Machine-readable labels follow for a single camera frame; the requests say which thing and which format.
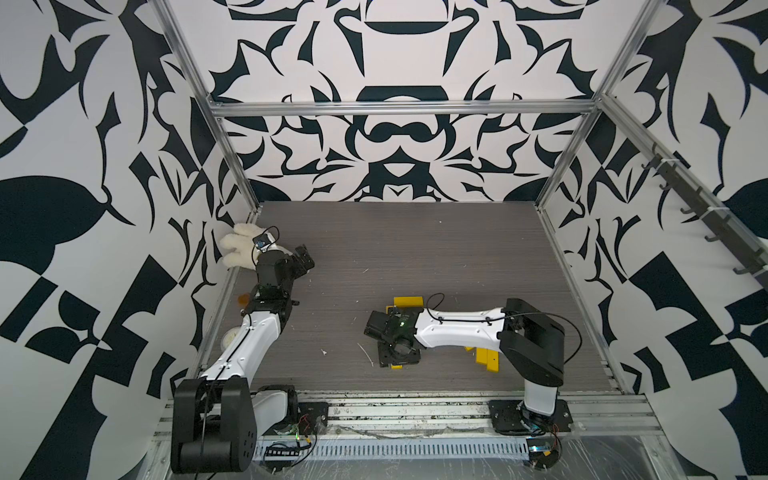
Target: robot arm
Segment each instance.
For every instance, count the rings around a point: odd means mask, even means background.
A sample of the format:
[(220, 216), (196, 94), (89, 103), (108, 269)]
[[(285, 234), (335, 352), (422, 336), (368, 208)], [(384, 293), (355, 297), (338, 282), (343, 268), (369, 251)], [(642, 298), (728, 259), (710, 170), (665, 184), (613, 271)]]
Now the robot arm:
[(389, 315), (373, 312), (365, 333), (384, 344), (388, 362), (394, 365), (417, 363), (420, 349), (444, 345), (501, 352), (525, 380), (527, 413), (542, 422), (554, 414), (563, 384), (564, 330), (523, 300), (507, 299), (505, 307), (482, 312), (412, 307)]
[[(213, 366), (197, 379), (184, 380), (174, 394), (170, 451), (174, 473), (244, 472), (256, 439), (286, 417), (290, 403), (286, 391), (273, 387), (252, 396), (250, 384), (293, 306), (299, 304), (290, 298), (293, 281), (314, 266), (304, 245), (294, 254), (282, 250), (260, 254), (258, 284), (234, 341)], [(295, 397), (293, 387), (290, 391)], [(221, 405), (221, 414), (208, 415), (215, 404)]]

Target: aluminum frame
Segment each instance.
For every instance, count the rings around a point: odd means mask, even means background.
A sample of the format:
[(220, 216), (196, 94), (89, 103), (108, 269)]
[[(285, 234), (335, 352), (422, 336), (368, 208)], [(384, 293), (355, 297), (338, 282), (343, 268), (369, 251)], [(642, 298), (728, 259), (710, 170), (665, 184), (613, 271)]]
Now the aluminum frame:
[[(619, 51), (617, 52), (613, 62), (611, 62), (611, 66), (609, 67), (608, 72), (605, 74), (603, 81), (600, 83), (598, 89), (592, 96), (595, 104), (597, 104), (598, 99), (600, 99), (604, 94), (613, 91), (616, 84), (623, 78), (629, 62), (632, 61), (632, 58), (637, 54), (637, 51), (640, 50), (640, 46), (648, 36), (648, 30), (653, 24), (654, 19), (656, 18), (656, 14), (658, 13), (659, 9), (666, 4), (667, 0), (646, 0), (646, 2), (643, 4), (640, 9), (640, 13), (637, 14), (637, 17), (635, 18), (630, 31), (627, 33), (627, 37), (621, 44), (621, 48), (619, 48)], [(568, 142), (565, 150), (560, 155), (558, 162), (554, 166), (552, 174), (547, 179), (544, 188), (541, 189), (541, 193), (536, 199), (537, 206), (545, 206), (554, 192), (557, 191), (562, 177), (565, 175), (565, 172), (568, 170), (568, 168), (571, 167), (571, 163), (573, 163), (574, 158), (576, 158), (576, 152), (584, 143), (584, 140), (586, 140), (587, 136), (592, 130), (592, 127), (594, 126), (594, 122), (598, 120), (599, 116), (600, 112), (593, 112), (587, 117), (582, 118), (581, 123), (584, 124), (584, 126), (582, 127), (582, 125), (579, 124), (579, 126), (576, 127), (576, 131), (574, 131), (574, 134), (571, 136), (571, 140)], [(583, 132), (586, 132), (583, 139), (576, 138), (577, 133), (581, 135)]]
[(469, 100), (469, 101), (329, 101), (297, 103), (212, 102), (215, 117), (280, 117), (286, 115), (388, 115), (388, 114), (521, 114), (585, 113), (591, 99), (571, 100)]
[(649, 160), (656, 154), (661, 154), (662, 158), (674, 158), (674, 155), (612, 95), (602, 94), (598, 98), (597, 106)]
[[(328, 402), (323, 441), (418, 438), (499, 438), (492, 427), (488, 400), (522, 400), (523, 392), (299, 392), (300, 402)], [(636, 436), (659, 480), (685, 479), (669, 441), (645, 396), (605, 392), (562, 392), (575, 430), (561, 437)], [(217, 414), (217, 409), (210, 412)], [(170, 476), (173, 404), (166, 404), (138, 478)], [(268, 435), (264, 440), (289, 436)]]
[(549, 215), (547, 214), (546, 211), (542, 209), (537, 209), (537, 212), (538, 212), (539, 220), (541, 221), (541, 225), (544, 227), (544, 232), (545, 232), (545, 235), (547, 236), (547, 240), (549, 240), (549, 243), (552, 246), (552, 250), (554, 251), (554, 256), (558, 260), (558, 264), (560, 265), (560, 268), (563, 270), (563, 275), (565, 276), (565, 282), (568, 284), (568, 288), (571, 290), (571, 294), (574, 297), (574, 301), (576, 302), (576, 306), (579, 309), (581, 318), (584, 319), (584, 324), (587, 326), (587, 334), (592, 340), (592, 343), (595, 346), (595, 348), (598, 350), (600, 357), (602, 357), (603, 360), (607, 362), (608, 368), (611, 371), (611, 377), (617, 383), (617, 387), (623, 393), (633, 394), (634, 391), (632, 390), (632, 386), (624, 377), (624, 375), (621, 374), (623, 372), (623, 369), (621, 368), (621, 363), (618, 361), (618, 359), (616, 359), (614, 354), (611, 352), (611, 348), (605, 341), (605, 337), (602, 336), (602, 334), (598, 329), (598, 325), (594, 321), (595, 317), (587, 309), (587, 305), (584, 302), (581, 289), (579, 289), (578, 283), (574, 278), (573, 271), (568, 265), (568, 262), (565, 259), (565, 255), (563, 254), (562, 249), (558, 247), (558, 239), (555, 236), (555, 230), (552, 225), (552, 222), (549, 220)]
[(574, 133), (568, 140), (568, 144), (565, 146), (563, 153), (557, 160), (557, 163), (552, 169), (552, 173), (547, 177), (547, 181), (544, 182), (544, 186), (536, 198), (535, 204), (537, 207), (543, 207), (546, 202), (551, 198), (552, 194), (558, 189), (558, 185), (563, 180), (565, 172), (571, 167), (573, 160), (576, 158), (576, 153), (581, 145), (587, 140), (594, 124), (597, 123), (601, 112), (597, 107), (593, 108), (588, 114), (582, 116), (581, 121), (576, 126)]
[(168, 0), (150, 0), (149, 3), (163, 29), (165, 41), (168, 42), (170, 50), (179, 61), (181, 72), (184, 74), (184, 79), (187, 80), (187, 83), (192, 90), (192, 94), (197, 101), (197, 106), (200, 107), (200, 112), (203, 114), (205, 123), (208, 125), (211, 134), (214, 136), (214, 140), (221, 148), (224, 155), (224, 161), (227, 162), (227, 166), (234, 176), (237, 187), (240, 189), (243, 197), (245, 197), (245, 201), (250, 210), (252, 212), (257, 211), (259, 201), (256, 199), (256, 195), (250, 187), (250, 182), (243, 170), (243, 164), (240, 163), (240, 157), (232, 147), (229, 136), (221, 125), (221, 120), (216, 118), (210, 109), (208, 90), (205, 88), (203, 79), (200, 76), (200, 70), (197, 68), (192, 53), (184, 40), (184, 35), (181, 33), (181, 28), (176, 20), (173, 9), (168, 3)]

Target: white debris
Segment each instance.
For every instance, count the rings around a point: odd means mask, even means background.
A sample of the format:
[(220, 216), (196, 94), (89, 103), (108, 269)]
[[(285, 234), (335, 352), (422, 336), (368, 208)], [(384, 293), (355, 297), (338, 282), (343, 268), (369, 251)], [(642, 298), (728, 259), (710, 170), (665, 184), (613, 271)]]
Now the white debris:
[(364, 349), (364, 348), (362, 347), (362, 345), (360, 345), (359, 343), (357, 344), (357, 346), (358, 346), (358, 347), (360, 347), (360, 349), (362, 350), (362, 352), (366, 354), (366, 356), (368, 357), (368, 361), (369, 361), (369, 362), (371, 362), (371, 366), (375, 366), (375, 365), (373, 365), (373, 360), (371, 360), (371, 356), (370, 356), (370, 355), (368, 355), (368, 352), (366, 352), (366, 349)]

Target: metal grate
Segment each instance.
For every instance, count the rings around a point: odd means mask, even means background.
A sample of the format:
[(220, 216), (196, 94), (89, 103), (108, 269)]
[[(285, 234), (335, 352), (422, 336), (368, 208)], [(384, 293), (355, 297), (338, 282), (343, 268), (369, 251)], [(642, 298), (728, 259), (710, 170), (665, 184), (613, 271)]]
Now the metal grate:
[[(261, 460), (272, 441), (259, 441), (254, 459)], [(528, 460), (525, 439), (355, 439), (321, 438), (315, 460), (418, 460), (426, 458), (506, 458)]]

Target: white fluffy toy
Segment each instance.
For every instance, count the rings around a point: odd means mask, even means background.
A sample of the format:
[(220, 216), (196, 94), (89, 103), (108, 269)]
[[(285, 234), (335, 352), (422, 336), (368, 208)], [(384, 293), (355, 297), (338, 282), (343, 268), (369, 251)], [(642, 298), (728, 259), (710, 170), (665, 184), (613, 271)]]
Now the white fluffy toy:
[[(270, 229), (275, 230), (277, 238), (268, 232)], [(224, 265), (227, 268), (243, 266), (255, 270), (259, 255), (268, 250), (280, 250), (291, 254), (290, 251), (277, 244), (280, 238), (280, 231), (277, 227), (262, 228), (251, 223), (238, 223), (234, 230), (234, 233), (225, 235), (219, 242), (219, 245), (224, 249), (235, 249), (224, 256)]]

